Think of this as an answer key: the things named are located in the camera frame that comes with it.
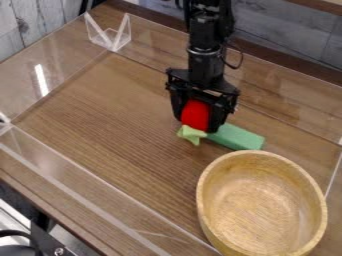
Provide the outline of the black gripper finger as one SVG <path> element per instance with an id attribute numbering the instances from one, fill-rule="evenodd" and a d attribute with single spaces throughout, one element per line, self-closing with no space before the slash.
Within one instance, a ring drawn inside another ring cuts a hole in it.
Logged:
<path id="1" fill-rule="evenodd" d="M 219 98 L 210 104 L 208 114 L 208 133 L 215 133 L 219 127 L 226 122 L 227 116 L 231 113 L 231 102 L 226 98 Z"/>
<path id="2" fill-rule="evenodd" d="M 170 99 L 174 116 L 176 119 L 180 119 L 182 111 L 188 100 L 188 95 L 184 91 L 178 90 L 175 87 L 170 87 Z"/>

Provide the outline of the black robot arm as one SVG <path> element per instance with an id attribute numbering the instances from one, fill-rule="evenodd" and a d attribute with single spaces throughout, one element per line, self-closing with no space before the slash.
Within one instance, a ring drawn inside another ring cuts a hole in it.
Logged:
<path id="1" fill-rule="evenodd" d="M 235 112 L 239 89 L 224 79 L 227 43 L 234 33 L 231 0 L 184 0 L 188 31 L 187 68 L 166 70 L 175 118 L 191 128 L 215 133 Z"/>

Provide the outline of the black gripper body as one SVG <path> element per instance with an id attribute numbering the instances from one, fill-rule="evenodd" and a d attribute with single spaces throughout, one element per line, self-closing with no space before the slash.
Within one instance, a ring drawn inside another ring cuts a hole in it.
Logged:
<path id="1" fill-rule="evenodd" d="M 224 80 L 224 67 L 228 66 L 226 49 L 216 48 L 211 51 L 200 51 L 196 48 L 188 48 L 187 53 L 188 67 L 166 70 L 166 89 L 170 92 L 170 87 L 175 87 L 187 93 L 188 100 L 196 99 L 208 105 L 219 98 L 226 98 L 231 102 L 231 113 L 234 113 L 240 92 Z"/>

